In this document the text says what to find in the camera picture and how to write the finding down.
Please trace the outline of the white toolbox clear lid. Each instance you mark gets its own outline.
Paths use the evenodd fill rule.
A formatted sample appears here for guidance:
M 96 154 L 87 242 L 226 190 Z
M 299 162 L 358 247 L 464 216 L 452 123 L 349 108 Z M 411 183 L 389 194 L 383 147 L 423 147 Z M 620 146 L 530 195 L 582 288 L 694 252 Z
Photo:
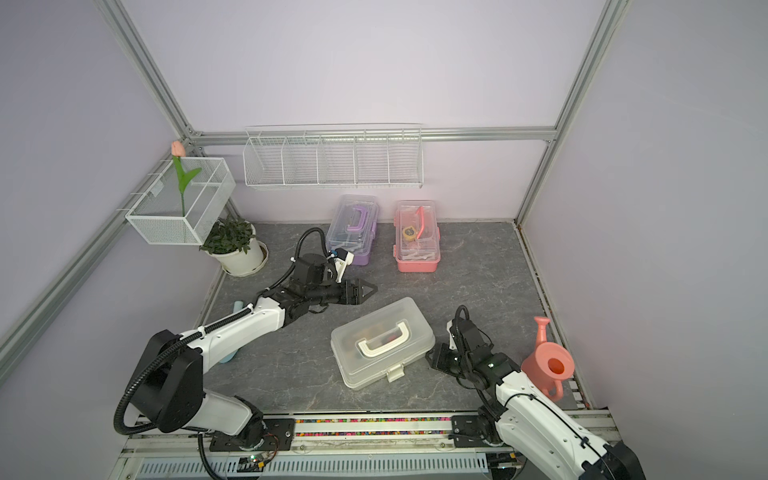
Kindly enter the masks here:
M 360 390 L 380 379 L 394 382 L 435 345 L 433 329 L 405 297 L 334 329 L 331 349 L 344 384 Z

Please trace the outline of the purple toolbox clear lid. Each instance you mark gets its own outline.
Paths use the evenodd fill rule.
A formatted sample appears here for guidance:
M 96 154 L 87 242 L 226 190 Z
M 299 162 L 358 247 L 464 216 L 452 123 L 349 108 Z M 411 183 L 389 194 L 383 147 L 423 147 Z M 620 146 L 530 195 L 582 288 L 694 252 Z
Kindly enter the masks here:
M 346 250 L 354 255 L 352 264 L 370 262 L 376 237 L 379 205 L 374 196 L 343 195 L 326 234 L 329 250 Z

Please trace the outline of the pink toolbox clear lid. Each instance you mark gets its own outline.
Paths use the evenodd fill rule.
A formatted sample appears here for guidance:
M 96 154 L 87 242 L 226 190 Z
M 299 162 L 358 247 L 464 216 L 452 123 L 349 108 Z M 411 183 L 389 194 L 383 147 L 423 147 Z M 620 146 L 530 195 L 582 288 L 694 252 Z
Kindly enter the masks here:
M 402 273 L 434 273 L 441 260 L 436 204 L 404 200 L 396 204 L 393 256 Z

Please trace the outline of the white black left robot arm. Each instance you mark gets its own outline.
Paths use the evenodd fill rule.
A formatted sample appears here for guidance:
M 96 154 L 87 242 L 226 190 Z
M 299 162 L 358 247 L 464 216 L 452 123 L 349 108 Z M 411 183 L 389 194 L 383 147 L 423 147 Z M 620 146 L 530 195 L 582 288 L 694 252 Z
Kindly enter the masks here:
M 352 253 L 328 248 L 321 228 L 310 228 L 300 238 L 312 234 L 319 237 L 319 252 L 295 247 L 286 272 L 242 309 L 181 334 L 162 330 L 149 339 L 113 415 L 118 434 L 220 433 L 243 450 L 265 442 L 269 431 L 263 412 L 238 396 L 206 389 L 205 374 L 245 345 L 307 313 L 322 313 L 330 305 L 360 305 L 377 291 L 370 282 L 346 277 Z

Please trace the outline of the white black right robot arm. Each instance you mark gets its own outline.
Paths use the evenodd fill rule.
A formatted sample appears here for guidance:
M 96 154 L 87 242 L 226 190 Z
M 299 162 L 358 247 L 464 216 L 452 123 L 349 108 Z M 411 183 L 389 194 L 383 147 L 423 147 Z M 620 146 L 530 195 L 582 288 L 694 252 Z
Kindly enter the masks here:
M 505 444 L 550 479 L 643 479 L 637 455 L 624 442 L 611 444 L 567 415 L 494 344 L 460 305 L 447 323 L 450 342 L 426 354 L 430 367 L 475 391 L 479 429 L 470 437 Z

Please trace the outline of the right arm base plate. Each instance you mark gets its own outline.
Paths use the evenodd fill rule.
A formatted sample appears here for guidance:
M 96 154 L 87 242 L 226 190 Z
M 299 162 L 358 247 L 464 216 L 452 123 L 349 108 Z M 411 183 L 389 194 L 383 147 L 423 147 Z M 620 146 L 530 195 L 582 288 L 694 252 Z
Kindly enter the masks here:
M 453 415 L 448 438 L 457 448 L 502 447 L 495 423 L 478 413 Z

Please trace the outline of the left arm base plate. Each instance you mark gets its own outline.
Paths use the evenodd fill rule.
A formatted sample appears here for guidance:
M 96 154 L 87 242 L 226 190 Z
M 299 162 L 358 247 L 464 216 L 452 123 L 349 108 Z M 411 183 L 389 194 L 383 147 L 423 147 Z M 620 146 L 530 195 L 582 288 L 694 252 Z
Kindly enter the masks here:
M 236 436 L 215 432 L 211 452 L 287 451 L 294 439 L 296 420 L 292 417 L 264 418 L 247 425 Z

